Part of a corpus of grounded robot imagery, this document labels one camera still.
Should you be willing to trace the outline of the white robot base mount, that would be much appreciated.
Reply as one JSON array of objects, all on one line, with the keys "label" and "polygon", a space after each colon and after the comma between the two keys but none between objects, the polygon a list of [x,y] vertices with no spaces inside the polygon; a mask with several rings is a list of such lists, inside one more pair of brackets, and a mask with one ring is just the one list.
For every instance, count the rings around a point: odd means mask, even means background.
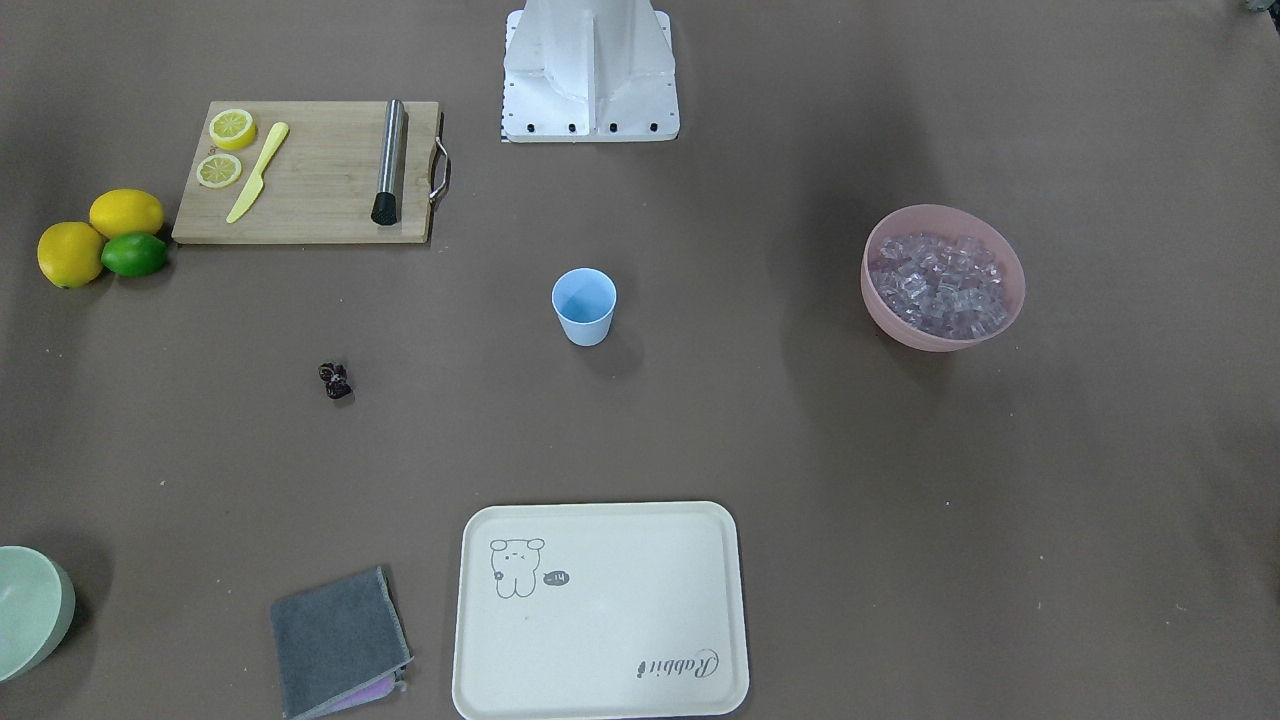
[{"label": "white robot base mount", "polygon": [[503,141],[678,137],[672,23],[652,3],[527,1],[504,29]]}]

